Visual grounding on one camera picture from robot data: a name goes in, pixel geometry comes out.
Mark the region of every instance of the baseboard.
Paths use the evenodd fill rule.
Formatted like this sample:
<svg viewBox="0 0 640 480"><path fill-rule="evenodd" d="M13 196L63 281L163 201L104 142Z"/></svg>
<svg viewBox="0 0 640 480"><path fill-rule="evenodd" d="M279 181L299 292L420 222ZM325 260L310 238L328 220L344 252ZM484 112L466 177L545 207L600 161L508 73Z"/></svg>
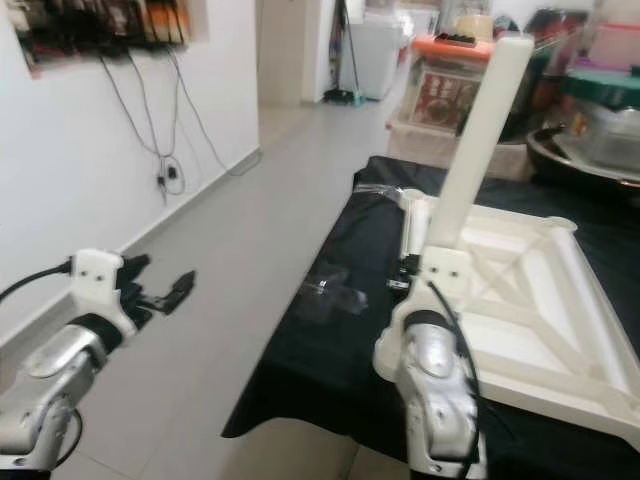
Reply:
<svg viewBox="0 0 640 480"><path fill-rule="evenodd" d="M260 161L261 157L262 151L260 148L256 148L231 168L231 172L242 172L246 168L252 168L255 163ZM221 175L212 179L183 203L177 205L152 223L140 235L119 248L118 251L125 255L140 253L153 238L165 231L182 215L205 200L214 190L228 181L233 181L233 177L225 175L224 172L221 173ZM73 301L69 296L69 292L65 291L59 294L38 310L26 322L25 327L13 333L8 340L0 345L0 391L7 387L6 383L8 381L13 381L16 369L22 360L70 320L64 314L72 308Z"/></svg>

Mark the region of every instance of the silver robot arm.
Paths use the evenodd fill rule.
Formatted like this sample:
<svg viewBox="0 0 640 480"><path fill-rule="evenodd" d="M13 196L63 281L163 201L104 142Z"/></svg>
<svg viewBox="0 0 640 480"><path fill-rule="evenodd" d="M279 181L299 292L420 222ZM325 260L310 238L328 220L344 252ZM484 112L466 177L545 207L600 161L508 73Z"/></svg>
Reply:
<svg viewBox="0 0 640 480"><path fill-rule="evenodd" d="M195 272L165 297L133 283L150 259L81 250L72 260L71 295L78 316L23 362L0 396L0 479L49 478L74 409L109 354L151 319L172 312L190 293Z"/></svg>
<svg viewBox="0 0 640 480"><path fill-rule="evenodd" d="M451 325L437 311L416 311L405 320L396 385L406 408L413 478L486 477L477 394L457 342Z"/></svg>

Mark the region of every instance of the table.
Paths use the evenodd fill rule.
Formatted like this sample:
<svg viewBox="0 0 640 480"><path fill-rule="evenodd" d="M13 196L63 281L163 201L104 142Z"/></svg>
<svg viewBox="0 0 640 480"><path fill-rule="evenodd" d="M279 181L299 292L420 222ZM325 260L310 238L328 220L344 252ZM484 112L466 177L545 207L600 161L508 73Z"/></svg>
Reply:
<svg viewBox="0 0 640 480"><path fill-rule="evenodd" d="M372 157L357 183L418 188L437 195L446 172ZM551 186L486 179L476 203L578 224L576 239L640 351L640 212ZM406 459L404 410L395 386L373 370L373 346L395 305L386 287L395 272L403 212L380 195L353 194L310 273L323 265L348 270L349 287L367 295L360 314L333 308L324 318L301 314L291 302L228 420L222 435L243 435L275 417L304 420L400 460ZM483 415L490 478L634 479L640 454L623 440L493 403L516 433Z"/></svg>

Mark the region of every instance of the black cable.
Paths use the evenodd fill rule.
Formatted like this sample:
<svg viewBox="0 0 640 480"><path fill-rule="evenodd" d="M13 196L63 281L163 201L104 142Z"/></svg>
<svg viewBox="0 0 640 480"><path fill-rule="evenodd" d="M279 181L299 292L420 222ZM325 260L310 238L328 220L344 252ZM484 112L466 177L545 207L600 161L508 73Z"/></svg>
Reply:
<svg viewBox="0 0 640 480"><path fill-rule="evenodd" d="M162 1L162 6L164 7L164 15L167 20L167 42L171 44L173 43L173 38L171 38L171 18L169 16L169 7L165 0Z"/></svg>
<svg viewBox="0 0 640 480"><path fill-rule="evenodd" d="M64 455L62 455L56 461L56 466L54 468L58 468L60 465L62 465L64 462L66 462L69 459L71 454L78 447L78 444L80 443L80 439L82 438L82 431L84 430L84 421L82 420L82 415L80 415L80 412L78 411L77 408L73 409L73 413L71 415L73 416L73 418L76 419L76 425L77 425L76 436L73 439L73 442L71 443L71 446L69 447L69 449L66 452L64 452Z"/></svg>
<svg viewBox="0 0 640 480"><path fill-rule="evenodd" d="M18 280L16 283L10 285L6 289L4 289L2 293L0 293L0 303L20 287L24 287L26 284L31 283L35 280L47 277L49 275L55 275L57 273L71 273L71 260L68 260L56 267L48 268L46 270L42 270L41 272L29 275L28 277L24 277L22 280Z"/></svg>
<svg viewBox="0 0 640 480"><path fill-rule="evenodd" d="M431 288L431 290L433 290L433 293L435 293L436 297L438 298L438 301L442 304L442 307L447 312L451 325L454 329L454 333L458 338L458 348L461 350L462 355L464 355L467 358L467 362L469 363L469 369L471 370L471 389L473 391L474 396L476 397L476 402L478 404L476 409L476 418L475 418L476 428L473 434L473 439L471 441L471 445L469 446L469 452L467 453L464 463L462 465L462 469L458 473L458 479L465 479L467 478L467 473L469 473L469 469L471 468L471 465L473 463L473 456L478 449L478 442L480 440L480 425L479 425L478 417L480 416L480 402L481 402L480 399L482 398L482 396L480 395L480 382L478 380L478 371L476 370L475 362L473 361L473 357L471 356L471 351L469 349L469 344L467 343L467 339L465 338L464 334L462 333L462 330L460 329L458 317L453 312L453 309L449 305L449 302L447 302L446 298L444 298L444 295L442 295L438 287L436 287L436 285L432 281L429 281L428 285Z"/></svg>
<svg viewBox="0 0 640 480"><path fill-rule="evenodd" d="M180 16L178 15L178 0L170 0L173 5L173 16L176 17L176 25L178 26L178 33L180 34L180 43L184 45L184 33L182 32L182 26L180 25Z"/></svg>
<svg viewBox="0 0 640 480"><path fill-rule="evenodd" d="M220 165L220 167L224 170L224 172L231 176L231 177L242 177L243 175L245 175L249 170L253 169L253 167L255 167L258 163L260 163L261 158L259 157L258 160L256 160L252 165L250 165L249 167L247 167L242 173L233 173L231 172L227 166L222 163L222 160L220 160L220 156L218 155L218 152L216 150L216 147L213 144L213 141L211 140L211 137L209 137L209 134L207 133L207 130L204 126L204 122L202 121L202 117L200 117L200 113L198 112L198 109L196 108L196 106L193 103L193 100L191 99L191 95L189 94L189 90L187 88L187 85L184 81L184 76L182 75L182 70L180 69L180 64L178 63L178 59L176 58L175 54L173 53L173 51L170 48L167 48L167 53L169 54L169 58L171 59L176 72L178 74L178 78L180 80L180 85L182 86L182 91L184 92L184 96L187 99L187 102L189 103L189 106L191 107L191 110L193 111L194 116L196 117L196 120L198 122L198 126L200 127L200 131L202 132L202 135L204 136L205 140L207 141L207 144L209 145L209 148L211 149L211 152L213 153L213 158L215 159L216 163L218 165Z"/></svg>
<svg viewBox="0 0 640 480"><path fill-rule="evenodd" d="M144 6L147 9L147 16L149 17L149 25L151 25L151 32L153 33L153 40L155 43L159 43L158 32L156 32L156 25L153 22L153 17L151 16L151 9L149 8L149 2L145 1Z"/></svg>
<svg viewBox="0 0 640 480"><path fill-rule="evenodd" d="M511 428L511 426L507 423L504 417L500 415L500 413L495 408L493 408L493 405L491 405L485 398L481 397L480 400L482 401L482 405L484 406L484 408L491 415L493 415L493 418L495 418L498 421L500 426L504 429L505 432L509 434L509 436L513 439L513 441L516 443L520 443L522 439L518 436L518 434L516 434L513 428Z"/></svg>
<svg viewBox="0 0 640 480"><path fill-rule="evenodd" d="M153 124L153 117L151 115L151 111L149 108L149 101L148 101L148 97L147 97L147 90L146 90L146 86L144 83L144 79L142 77L142 73L140 72L140 69L138 68L138 65L136 64L136 62L134 61L133 57L131 56L130 53L127 54L127 57L129 58L129 61L131 62L131 65L136 73L136 77L138 78L138 84L140 85L140 90L142 92L142 99L143 99L143 104L144 104L144 110L145 110L145 115L147 118L147 122L149 123L149 130L151 131L151 139L153 142L153 145L150 146L148 145L144 139L142 138L142 135L140 134L140 131L138 130L133 117L131 115L131 113L129 112L129 109L127 108L124 99L122 98L122 95L120 94L120 90L117 86L117 83L115 82L115 79L113 78L113 75L111 74L111 71L109 70L105 60L103 57L100 57L100 61L102 63L102 66L105 70L105 72L107 73L107 76L109 78L109 80L111 81L111 85L116 93L116 96L120 102L120 106L122 107L128 121L129 124L131 125L136 137L138 138L138 141L140 143L140 145L142 145L142 147L147 150L148 152L152 153L157 159L158 159L158 173L157 173L157 179L158 179L158 188L160 190L160 193L162 194L163 200L166 203L166 195L182 195L185 191L186 191L186 179L183 177L184 175L184 168L182 167L182 164L180 162L180 160L175 156L175 148L176 148L176 135L177 135L177 124L178 124L178 91L179 91L179 86L180 86L180 80L178 78L178 76L176 75L176 81L175 81L175 85L174 85L174 92L173 92L173 97L174 97L174 101L173 101L173 114L172 114L172 126L171 126L171 139L170 139L170 145L169 145L169 151L166 153L160 152L160 146L158 144L158 137L156 135L156 131L155 131L155 126ZM178 190L170 190L169 188L167 188L167 159L171 159L172 163L175 165L176 169L180 172L180 188Z"/></svg>

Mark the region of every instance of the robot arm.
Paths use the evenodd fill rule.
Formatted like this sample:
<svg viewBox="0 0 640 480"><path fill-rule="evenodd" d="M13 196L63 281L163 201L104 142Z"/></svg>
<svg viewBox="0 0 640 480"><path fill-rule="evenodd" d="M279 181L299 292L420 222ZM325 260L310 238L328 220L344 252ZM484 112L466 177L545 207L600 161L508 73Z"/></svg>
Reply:
<svg viewBox="0 0 640 480"><path fill-rule="evenodd" d="M78 316L22 364L0 396L0 479L49 478L75 406L118 346L157 310L173 311L189 295L195 272L165 297L148 297L133 283L150 259L98 250L73 258L71 295Z"/></svg>
<svg viewBox="0 0 640 480"><path fill-rule="evenodd" d="M460 234L532 50L531 38L498 41L433 212L433 202L422 192L400 195L405 210L401 266L389 286L406 298L376 342L373 363L404 399L415 477L480 479L487 474L477 420L478 377L444 295L460 299L468 292L473 268L460 248Z"/></svg>
<svg viewBox="0 0 640 480"><path fill-rule="evenodd" d="M404 325L396 385L406 407L413 478L486 477L478 429L478 393L469 360L457 352L457 333L434 310L415 311Z"/></svg>

